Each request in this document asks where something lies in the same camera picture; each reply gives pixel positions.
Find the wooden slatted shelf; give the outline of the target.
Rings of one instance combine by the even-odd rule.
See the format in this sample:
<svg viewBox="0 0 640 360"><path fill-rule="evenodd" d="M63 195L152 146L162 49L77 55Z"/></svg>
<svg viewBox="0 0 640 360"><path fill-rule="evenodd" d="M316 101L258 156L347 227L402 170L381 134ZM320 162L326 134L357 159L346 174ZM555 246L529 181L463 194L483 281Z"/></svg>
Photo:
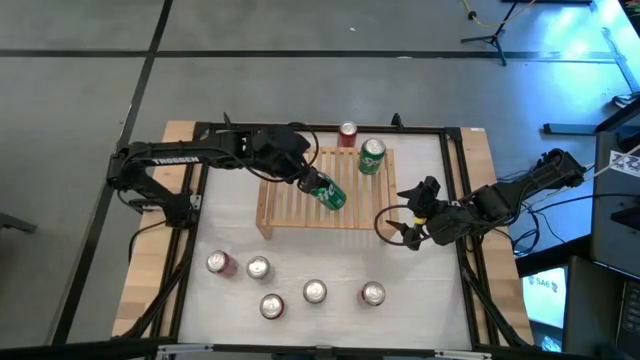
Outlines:
<svg viewBox="0 0 640 360"><path fill-rule="evenodd" d="M396 230L387 224L398 212L380 211L397 203L395 154L386 151L379 171L364 175L358 170L360 151L352 147L322 146L314 165L330 176L347 195L338 211L327 209L294 184L262 181L257 201L256 226L265 239L275 227L374 230L391 237Z"/></svg>

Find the green Sprite can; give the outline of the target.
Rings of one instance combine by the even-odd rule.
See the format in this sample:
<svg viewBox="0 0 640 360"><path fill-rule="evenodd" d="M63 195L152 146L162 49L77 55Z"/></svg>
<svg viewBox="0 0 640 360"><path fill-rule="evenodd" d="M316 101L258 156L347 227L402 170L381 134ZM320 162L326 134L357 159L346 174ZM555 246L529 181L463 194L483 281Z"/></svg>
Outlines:
<svg viewBox="0 0 640 360"><path fill-rule="evenodd" d="M386 145L379 138L369 138L363 142L359 155L358 169L364 175L378 172L386 155Z"/></svg>
<svg viewBox="0 0 640 360"><path fill-rule="evenodd" d="M338 211L346 204L347 196L327 174L319 172L310 194L328 210Z"/></svg>

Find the red can black script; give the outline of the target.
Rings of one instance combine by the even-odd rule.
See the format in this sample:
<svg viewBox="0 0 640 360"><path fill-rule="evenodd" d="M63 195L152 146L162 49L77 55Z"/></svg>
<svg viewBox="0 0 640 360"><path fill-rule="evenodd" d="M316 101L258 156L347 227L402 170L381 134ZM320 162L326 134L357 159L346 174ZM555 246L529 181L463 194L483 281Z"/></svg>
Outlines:
<svg viewBox="0 0 640 360"><path fill-rule="evenodd" d="M284 315L286 304L284 299L275 293L265 295L259 304L261 315L268 320L275 320Z"/></svg>

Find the dark grey floor bracket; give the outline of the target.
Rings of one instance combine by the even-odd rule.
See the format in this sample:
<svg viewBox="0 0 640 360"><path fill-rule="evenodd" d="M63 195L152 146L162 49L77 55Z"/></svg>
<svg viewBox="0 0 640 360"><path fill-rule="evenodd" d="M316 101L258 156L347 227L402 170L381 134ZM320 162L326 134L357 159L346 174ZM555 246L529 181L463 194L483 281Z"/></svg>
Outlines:
<svg viewBox="0 0 640 360"><path fill-rule="evenodd" d="M14 229L27 234L33 234L37 226L14 216L0 212L0 229Z"/></svg>

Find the black computer tower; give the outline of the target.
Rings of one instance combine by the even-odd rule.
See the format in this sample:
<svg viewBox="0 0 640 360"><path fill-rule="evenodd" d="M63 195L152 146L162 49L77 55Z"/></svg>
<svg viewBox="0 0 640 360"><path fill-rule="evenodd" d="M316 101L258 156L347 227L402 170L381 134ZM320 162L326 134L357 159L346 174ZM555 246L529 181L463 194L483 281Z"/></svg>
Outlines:
<svg viewBox="0 0 640 360"><path fill-rule="evenodd" d="M640 279L572 257L562 346L601 360L640 360Z"/></svg>

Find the black equipment cabinet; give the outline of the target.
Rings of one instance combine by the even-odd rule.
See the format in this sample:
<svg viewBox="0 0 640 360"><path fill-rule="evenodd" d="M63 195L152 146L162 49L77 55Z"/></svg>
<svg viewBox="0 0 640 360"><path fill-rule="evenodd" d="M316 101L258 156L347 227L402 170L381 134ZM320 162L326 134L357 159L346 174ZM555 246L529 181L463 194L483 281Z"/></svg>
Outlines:
<svg viewBox="0 0 640 360"><path fill-rule="evenodd" d="M591 255L599 263L640 278L640 230L611 219L640 206L640 178L607 169L593 180Z"/></svg>

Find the black floor stand base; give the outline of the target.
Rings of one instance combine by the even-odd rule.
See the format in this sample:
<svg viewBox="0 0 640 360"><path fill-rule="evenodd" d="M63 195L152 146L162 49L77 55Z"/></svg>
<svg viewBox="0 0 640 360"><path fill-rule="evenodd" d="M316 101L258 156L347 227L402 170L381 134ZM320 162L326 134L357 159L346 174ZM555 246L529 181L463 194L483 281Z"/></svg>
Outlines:
<svg viewBox="0 0 640 360"><path fill-rule="evenodd" d="M640 98L618 110L598 125L546 123L543 125L542 131L548 135L575 136L595 136L600 132L615 131L635 133L640 132L640 125L631 126L628 125L628 122L636 117L640 117Z"/></svg>

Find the grey metal stand leg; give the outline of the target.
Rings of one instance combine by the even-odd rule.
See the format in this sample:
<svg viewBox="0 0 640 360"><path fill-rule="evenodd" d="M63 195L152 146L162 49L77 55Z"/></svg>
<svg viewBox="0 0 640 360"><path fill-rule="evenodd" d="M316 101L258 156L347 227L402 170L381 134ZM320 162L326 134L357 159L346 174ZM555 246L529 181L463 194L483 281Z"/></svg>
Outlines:
<svg viewBox="0 0 640 360"><path fill-rule="evenodd" d="M601 33L610 49L611 56L615 60L630 91L632 93L640 92L640 84L636 80L630 66L628 65L627 58L622 54L616 42L614 41L611 31L607 27L602 27Z"/></svg>

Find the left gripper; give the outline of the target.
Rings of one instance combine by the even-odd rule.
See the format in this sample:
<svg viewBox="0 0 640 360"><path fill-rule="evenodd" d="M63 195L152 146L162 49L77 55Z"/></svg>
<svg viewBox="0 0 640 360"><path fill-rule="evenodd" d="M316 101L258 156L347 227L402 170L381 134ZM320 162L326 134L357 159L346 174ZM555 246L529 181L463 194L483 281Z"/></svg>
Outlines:
<svg viewBox="0 0 640 360"><path fill-rule="evenodd" d="M289 125L265 127L251 137L251 169L268 175L272 182L296 182L301 192L310 194L316 182L327 179L304 157L310 147Z"/></svg>

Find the red Star Wars cola can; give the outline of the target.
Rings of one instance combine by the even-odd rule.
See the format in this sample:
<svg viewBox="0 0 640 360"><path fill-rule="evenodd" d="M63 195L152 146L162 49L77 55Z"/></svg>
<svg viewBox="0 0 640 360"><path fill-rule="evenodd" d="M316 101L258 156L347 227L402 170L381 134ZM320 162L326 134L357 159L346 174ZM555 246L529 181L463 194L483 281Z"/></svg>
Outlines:
<svg viewBox="0 0 640 360"><path fill-rule="evenodd" d="M386 290L379 282L369 281L359 288L357 291L357 299L361 304L366 306L380 306L386 299Z"/></svg>

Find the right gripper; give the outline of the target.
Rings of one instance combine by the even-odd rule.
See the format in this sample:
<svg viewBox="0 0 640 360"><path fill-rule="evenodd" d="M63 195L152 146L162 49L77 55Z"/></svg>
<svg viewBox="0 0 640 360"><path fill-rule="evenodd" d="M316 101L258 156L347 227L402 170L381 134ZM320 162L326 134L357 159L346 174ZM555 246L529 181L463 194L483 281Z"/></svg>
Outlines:
<svg viewBox="0 0 640 360"><path fill-rule="evenodd" d="M437 200L440 184L433 176L426 176L412 189L400 191L397 196L407 199L411 210L426 210L426 229L428 235L437 245L448 245L466 235L478 235L481 230L481 219L473 206L452 205ZM422 220L412 226L396 221L391 226L402 236L401 245L410 250L418 250L425 240Z"/></svg>

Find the white patterned marker sheet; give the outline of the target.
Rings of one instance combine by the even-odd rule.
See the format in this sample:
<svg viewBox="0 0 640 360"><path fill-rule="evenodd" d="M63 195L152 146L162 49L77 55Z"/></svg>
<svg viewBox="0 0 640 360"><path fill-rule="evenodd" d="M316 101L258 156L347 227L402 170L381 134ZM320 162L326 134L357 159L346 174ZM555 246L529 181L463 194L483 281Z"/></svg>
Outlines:
<svg viewBox="0 0 640 360"><path fill-rule="evenodd" d="M640 178L640 156L625 156L624 153L611 150L609 165L610 170Z"/></svg>

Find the computer monitor screen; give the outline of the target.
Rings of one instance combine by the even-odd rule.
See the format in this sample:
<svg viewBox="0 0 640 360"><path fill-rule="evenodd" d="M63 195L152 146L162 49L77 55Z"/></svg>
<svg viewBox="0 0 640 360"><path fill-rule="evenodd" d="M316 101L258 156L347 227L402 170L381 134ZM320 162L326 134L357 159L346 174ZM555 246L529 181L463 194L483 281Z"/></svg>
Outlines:
<svg viewBox="0 0 640 360"><path fill-rule="evenodd" d="M564 327L567 295L565 267L545 270L521 279L523 298L531 321Z"/></svg>

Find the silver Diet Coke can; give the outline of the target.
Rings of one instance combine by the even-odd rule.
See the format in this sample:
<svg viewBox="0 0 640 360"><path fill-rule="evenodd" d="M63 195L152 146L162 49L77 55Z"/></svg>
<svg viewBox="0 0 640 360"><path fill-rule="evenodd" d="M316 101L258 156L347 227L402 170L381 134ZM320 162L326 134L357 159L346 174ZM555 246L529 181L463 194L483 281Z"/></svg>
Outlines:
<svg viewBox="0 0 640 360"><path fill-rule="evenodd" d="M311 279L304 284L302 294L308 303L320 304L326 299L328 289L320 279Z"/></svg>
<svg viewBox="0 0 640 360"><path fill-rule="evenodd" d="M264 256L250 258L245 266L247 275L256 281L268 282L274 275L270 261Z"/></svg>

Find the black tripod stand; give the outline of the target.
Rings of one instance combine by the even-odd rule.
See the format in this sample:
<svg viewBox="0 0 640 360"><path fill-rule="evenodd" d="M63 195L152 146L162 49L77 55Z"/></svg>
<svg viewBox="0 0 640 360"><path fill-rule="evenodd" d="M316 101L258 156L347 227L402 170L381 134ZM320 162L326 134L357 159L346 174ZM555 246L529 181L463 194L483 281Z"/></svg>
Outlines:
<svg viewBox="0 0 640 360"><path fill-rule="evenodd" d="M485 23L482 23L477 17L477 12L471 8L471 5L469 4L469 1L468 0L461 0L461 2L464 5L464 9L466 11L468 20L474 22L477 26L479 26L481 28L493 29L493 33L491 35L485 35L485 36L462 38L460 40L460 42L462 44L474 43L474 42L482 42L482 43L485 43L487 45L490 45L491 47L493 47L497 51L498 58L500 59L501 65L503 67L506 67L507 66L507 61L506 61L505 52L502 49L502 46L500 44L500 36L503 33L504 27L505 27L505 25L507 23L509 23L510 21L512 21L515 18L519 17L526 10L531 8L537 2L537 0L530 0L518 13L514 13L514 10L515 10L518 2L516 0L512 0L511 1L511 7L509 8L508 12L506 13L506 15L504 16L502 21L499 22L499 23L496 23L496 24L485 24Z"/></svg>

